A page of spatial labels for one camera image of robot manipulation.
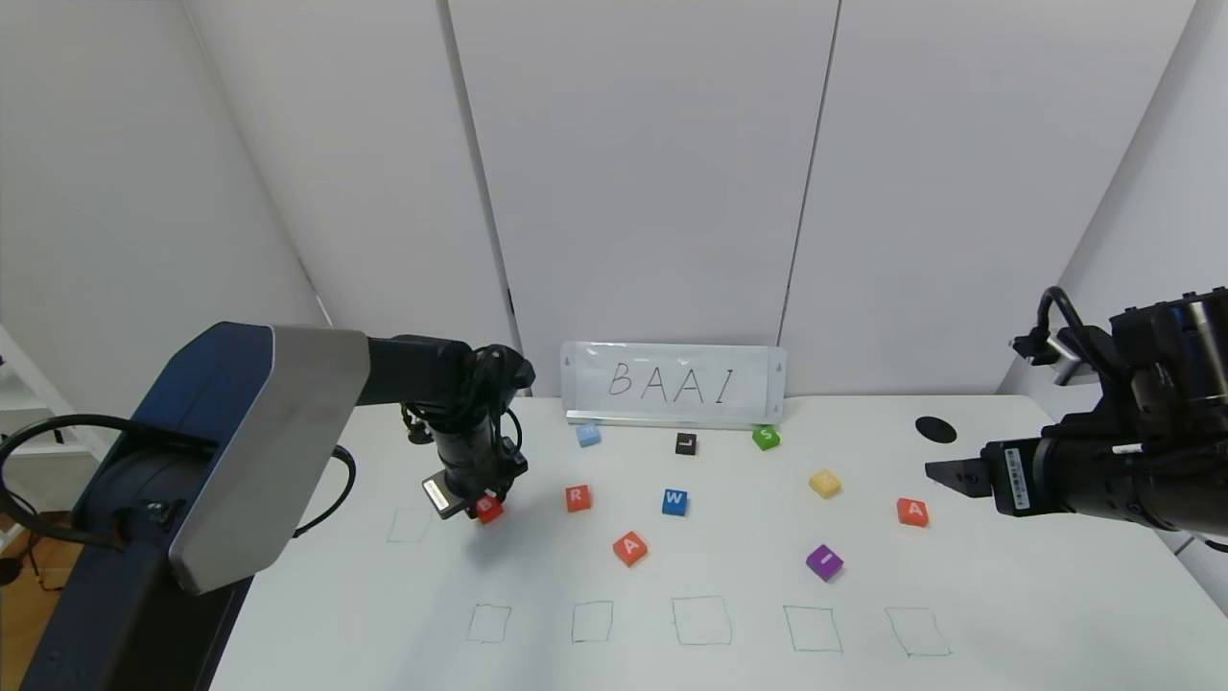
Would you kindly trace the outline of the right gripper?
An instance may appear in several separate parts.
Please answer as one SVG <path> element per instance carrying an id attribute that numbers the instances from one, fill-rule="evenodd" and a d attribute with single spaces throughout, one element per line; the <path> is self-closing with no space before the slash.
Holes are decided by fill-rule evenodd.
<path id="1" fill-rule="evenodd" d="M 1003 515 L 1113 515 L 1102 446 L 1074 439 L 993 441 L 973 459 L 925 463 L 925 475 Z"/>

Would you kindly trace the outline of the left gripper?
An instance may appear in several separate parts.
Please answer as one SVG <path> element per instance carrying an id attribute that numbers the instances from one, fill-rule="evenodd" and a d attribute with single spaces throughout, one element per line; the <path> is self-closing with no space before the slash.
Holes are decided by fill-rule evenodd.
<path id="1" fill-rule="evenodd" d="M 442 469 L 425 477 L 421 486 L 438 519 L 476 515 L 479 500 L 505 502 L 503 476 L 494 446 L 488 438 L 433 436 Z"/>

